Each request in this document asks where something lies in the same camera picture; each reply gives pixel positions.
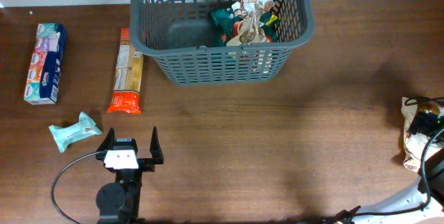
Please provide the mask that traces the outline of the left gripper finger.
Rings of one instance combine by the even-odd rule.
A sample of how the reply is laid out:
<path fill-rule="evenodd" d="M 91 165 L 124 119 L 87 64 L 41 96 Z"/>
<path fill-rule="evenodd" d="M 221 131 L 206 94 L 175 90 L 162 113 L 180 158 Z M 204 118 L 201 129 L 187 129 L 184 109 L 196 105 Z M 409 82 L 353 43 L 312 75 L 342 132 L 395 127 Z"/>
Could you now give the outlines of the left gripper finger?
<path fill-rule="evenodd" d="M 163 152 L 160 147 L 159 139 L 158 139 L 158 133 L 157 128 L 153 128 L 152 136 L 151 136 L 151 142 L 150 142 L 150 153 L 152 155 L 152 158 L 163 158 Z"/>
<path fill-rule="evenodd" d="M 100 146 L 97 148 L 97 151 L 105 151 L 112 149 L 113 143 L 115 141 L 114 138 L 114 128 L 110 128 L 107 136 L 103 140 L 103 142 L 100 144 Z"/>

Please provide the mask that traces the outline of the beige Pantree snack bag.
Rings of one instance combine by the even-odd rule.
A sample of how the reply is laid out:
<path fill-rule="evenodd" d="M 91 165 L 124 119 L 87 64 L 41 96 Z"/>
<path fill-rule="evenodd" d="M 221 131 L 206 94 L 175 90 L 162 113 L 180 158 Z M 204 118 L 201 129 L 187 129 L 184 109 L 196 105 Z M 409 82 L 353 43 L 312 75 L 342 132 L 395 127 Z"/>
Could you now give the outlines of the beige Pantree snack bag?
<path fill-rule="evenodd" d="M 418 172 L 422 152 L 427 142 L 432 139 L 422 134 L 410 135 L 407 130 L 417 112 L 432 112 L 443 117 L 443 102 L 441 98 L 403 97 L 401 113 L 404 117 L 403 146 L 405 158 L 403 165 L 406 169 Z"/>

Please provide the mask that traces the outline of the green Nescafe bag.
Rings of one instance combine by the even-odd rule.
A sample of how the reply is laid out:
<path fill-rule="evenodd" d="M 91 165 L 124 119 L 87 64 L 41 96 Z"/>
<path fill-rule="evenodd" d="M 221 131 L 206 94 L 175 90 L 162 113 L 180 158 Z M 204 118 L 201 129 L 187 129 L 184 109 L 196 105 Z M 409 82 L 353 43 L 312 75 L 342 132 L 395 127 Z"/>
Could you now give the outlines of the green Nescafe bag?
<path fill-rule="evenodd" d="M 242 19 L 235 15 L 231 8 L 219 8 L 210 13 L 210 21 L 214 26 L 214 46 L 226 46 L 232 41 L 232 45 L 241 44 L 243 34 L 250 27 L 250 19 Z M 278 34 L 275 26 L 280 22 L 279 18 L 271 12 L 265 12 L 259 19 L 259 35 L 254 42 L 278 42 Z"/>

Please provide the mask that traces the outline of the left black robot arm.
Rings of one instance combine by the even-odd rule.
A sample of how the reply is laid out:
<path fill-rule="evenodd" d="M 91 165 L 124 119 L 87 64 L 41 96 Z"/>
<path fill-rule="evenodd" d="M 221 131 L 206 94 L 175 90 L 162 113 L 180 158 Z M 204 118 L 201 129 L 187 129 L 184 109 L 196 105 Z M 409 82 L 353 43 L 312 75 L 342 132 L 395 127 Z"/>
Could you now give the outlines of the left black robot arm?
<path fill-rule="evenodd" d="M 96 195 L 99 223 L 133 224 L 144 223 L 139 217 L 139 202 L 142 190 L 142 175 L 154 172 L 157 165 L 164 163 L 164 155 L 158 140 L 157 128 L 153 129 L 150 148 L 151 156 L 138 158 L 138 147 L 133 138 L 116 139 L 114 129 L 97 148 L 96 159 L 115 174 L 115 181 L 102 186 Z"/>

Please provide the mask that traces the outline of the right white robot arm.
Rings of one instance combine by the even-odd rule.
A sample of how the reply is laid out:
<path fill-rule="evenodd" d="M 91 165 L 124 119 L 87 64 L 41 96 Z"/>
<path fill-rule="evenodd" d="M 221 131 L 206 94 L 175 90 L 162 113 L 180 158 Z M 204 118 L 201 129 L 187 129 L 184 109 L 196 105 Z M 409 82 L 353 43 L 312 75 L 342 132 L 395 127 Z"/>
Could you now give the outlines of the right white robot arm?
<path fill-rule="evenodd" d="M 404 167 L 419 178 L 387 199 L 343 210 L 333 224 L 419 223 L 443 217 L 443 113 L 418 110 L 404 140 Z"/>

